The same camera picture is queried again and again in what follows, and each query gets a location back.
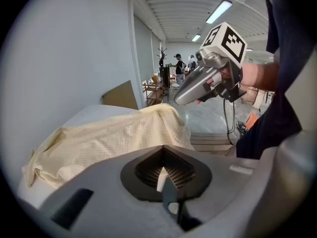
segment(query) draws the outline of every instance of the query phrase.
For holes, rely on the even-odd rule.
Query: black and white marker cube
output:
[[[239,68],[242,67],[246,49],[247,43],[227,22],[213,28],[200,47],[205,54],[215,52],[230,58]]]

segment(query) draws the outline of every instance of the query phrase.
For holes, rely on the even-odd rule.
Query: cream cloth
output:
[[[176,145],[194,149],[190,131],[168,104],[75,127],[57,129],[23,168],[28,186],[35,174],[58,188],[93,163],[136,150]]]

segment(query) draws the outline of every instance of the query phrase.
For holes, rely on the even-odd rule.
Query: floor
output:
[[[189,103],[185,106],[179,106],[174,102],[174,96],[178,90],[171,89],[169,94],[169,101],[167,97],[164,98],[165,103],[169,103],[174,107],[178,113],[187,122],[191,132],[201,133],[226,133],[226,123],[223,113],[223,98],[217,96],[207,100],[205,103]],[[235,124],[236,122],[246,122],[250,112],[260,115],[260,111],[253,108],[251,104],[242,104],[240,100],[235,103]],[[233,104],[229,101],[225,102],[226,113],[228,117],[229,129],[232,128],[233,120]],[[260,110],[263,113],[267,109],[266,106],[261,106]]]

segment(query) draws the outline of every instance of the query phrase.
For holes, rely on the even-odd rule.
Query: fluorescent light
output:
[[[200,34],[196,34],[196,36],[193,38],[193,42],[197,41],[200,38]]]
[[[232,2],[229,0],[222,0],[213,13],[206,20],[206,23],[212,24],[216,19],[220,17],[226,10],[232,6]]]

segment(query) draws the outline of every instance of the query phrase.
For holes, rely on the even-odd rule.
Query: black cable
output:
[[[231,130],[229,130],[229,125],[228,125],[228,119],[227,119],[227,113],[226,113],[226,108],[225,108],[225,101],[226,99],[224,98],[223,99],[223,113],[224,113],[224,119],[226,121],[226,126],[227,126],[227,138],[228,138],[228,141],[231,145],[233,145],[231,139],[230,139],[230,136],[229,134],[234,132],[234,124],[235,124],[235,108],[234,108],[234,102],[232,103],[233,104],[233,119],[232,119],[232,128]]]

